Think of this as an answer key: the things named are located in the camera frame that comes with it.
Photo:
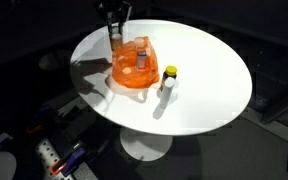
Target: table top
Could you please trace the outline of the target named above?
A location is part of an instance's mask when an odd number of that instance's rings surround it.
[[[87,36],[71,57],[71,78],[80,96],[107,119],[142,132],[192,135],[234,120],[252,92],[243,60],[224,42],[199,29],[160,20],[133,20],[123,27],[124,42],[148,36],[160,77],[166,66],[178,69],[166,109],[159,107],[160,81],[128,89],[111,76],[112,51],[107,27]]]

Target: table base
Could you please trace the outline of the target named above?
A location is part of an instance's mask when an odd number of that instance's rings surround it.
[[[172,136],[143,133],[122,128],[120,139],[125,151],[135,159],[154,161],[166,154],[173,141]]]

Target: yellow cap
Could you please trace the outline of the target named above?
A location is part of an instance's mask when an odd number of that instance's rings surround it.
[[[174,76],[177,72],[177,68],[175,66],[167,66],[165,72],[169,76]]]

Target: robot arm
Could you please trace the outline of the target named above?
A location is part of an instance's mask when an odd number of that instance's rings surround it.
[[[123,25],[131,14],[131,4],[123,0],[99,0],[94,5],[98,15],[106,21],[109,33],[112,33],[113,22],[118,22],[119,33],[122,35]]]

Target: orange plastic container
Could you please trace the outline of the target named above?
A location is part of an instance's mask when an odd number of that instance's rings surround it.
[[[154,48],[148,37],[141,38],[144,39],[143,48],[147,54],[144,69],[136,68],[136,57],[139,50],[134,41],[127,42],[113,52],[113,79],[128,88],[147,88],[158,82],[160,78]]]

